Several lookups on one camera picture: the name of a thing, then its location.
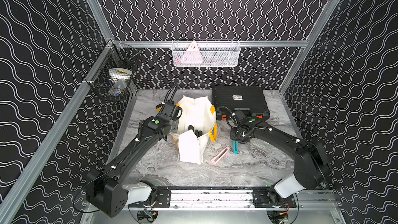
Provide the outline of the pink utility knife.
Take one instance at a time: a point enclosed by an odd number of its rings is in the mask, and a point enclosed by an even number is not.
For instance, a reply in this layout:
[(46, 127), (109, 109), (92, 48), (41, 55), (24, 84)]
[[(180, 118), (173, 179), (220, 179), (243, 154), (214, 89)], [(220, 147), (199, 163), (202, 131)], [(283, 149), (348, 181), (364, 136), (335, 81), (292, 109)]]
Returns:
[(210, 163), (212, 165), (216, 165), (219, 163), (219, 161), (230, 151), (230, 147), (227, 146), (225, 147), (220, 153), (218, 153), (216, 156), (214, 156), (211, 160)]

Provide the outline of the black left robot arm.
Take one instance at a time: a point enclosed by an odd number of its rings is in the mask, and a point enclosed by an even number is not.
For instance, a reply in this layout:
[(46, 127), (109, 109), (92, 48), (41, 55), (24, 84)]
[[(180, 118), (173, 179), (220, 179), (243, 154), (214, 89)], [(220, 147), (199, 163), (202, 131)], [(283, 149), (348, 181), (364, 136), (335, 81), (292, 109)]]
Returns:
[(158, 141), (178, 128), (178, 120), (150, 117), (141, 120), (136, 137), (112, 161), (87, 175), (86, 200), (109, 217), (117, 216), (127, 205), (125, 178)]

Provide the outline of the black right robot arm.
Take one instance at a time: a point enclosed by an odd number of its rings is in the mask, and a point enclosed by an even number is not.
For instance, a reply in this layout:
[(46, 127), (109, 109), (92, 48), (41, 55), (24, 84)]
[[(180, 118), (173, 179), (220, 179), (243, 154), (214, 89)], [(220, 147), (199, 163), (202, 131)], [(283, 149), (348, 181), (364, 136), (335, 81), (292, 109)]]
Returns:
[(290, 135), (267, 122), (240, 124), (232, 127), (230, 139), (246, 144), (252, 139), (265, 141), (287, 154), (294, 161), (294, 171), (268, 189), (273, 204), (302, 190), (314, 190), (326, 182), (331, 165), (323, 145)]

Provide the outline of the large black yellow utility knife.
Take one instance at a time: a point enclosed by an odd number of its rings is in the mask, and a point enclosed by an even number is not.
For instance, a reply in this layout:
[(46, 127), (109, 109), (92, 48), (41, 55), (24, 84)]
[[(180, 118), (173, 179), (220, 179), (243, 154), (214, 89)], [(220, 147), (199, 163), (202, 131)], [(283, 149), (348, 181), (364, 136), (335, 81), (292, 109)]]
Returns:
[(199, 138), (200, 136), (203, 135), (203, 131), (201, 131), (201, 130), (195, 129), (194, 132), (195, 132), (195, 135), (196, 135), (197, 138)]

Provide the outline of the teal utility knife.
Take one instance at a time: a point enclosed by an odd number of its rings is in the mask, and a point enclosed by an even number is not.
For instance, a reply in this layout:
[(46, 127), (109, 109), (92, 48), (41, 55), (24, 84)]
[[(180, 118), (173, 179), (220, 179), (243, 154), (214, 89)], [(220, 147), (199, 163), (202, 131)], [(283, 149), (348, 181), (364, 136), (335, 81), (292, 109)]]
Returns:
[(239, 142), (238, 141), (233, 141), (233, 153), (234, 154), (239, 153)]

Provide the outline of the white tote bag yellow handles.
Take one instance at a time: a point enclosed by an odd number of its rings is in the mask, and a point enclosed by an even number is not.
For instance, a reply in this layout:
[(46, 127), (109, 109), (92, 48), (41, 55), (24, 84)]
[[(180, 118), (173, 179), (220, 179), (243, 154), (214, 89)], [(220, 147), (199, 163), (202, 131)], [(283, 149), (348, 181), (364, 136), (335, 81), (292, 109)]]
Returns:
[[(179, 161), (202, 164), (207, 143), (217, 140), (216, 108), (208, 96), (184, 96), (177, 105), (182, 108), (182, 116), (178, 132), (172, 137), (179, 151)], [(188, 130), (189, 125), (203, 131), (203, 135), (197, 138), (194, 131)]]

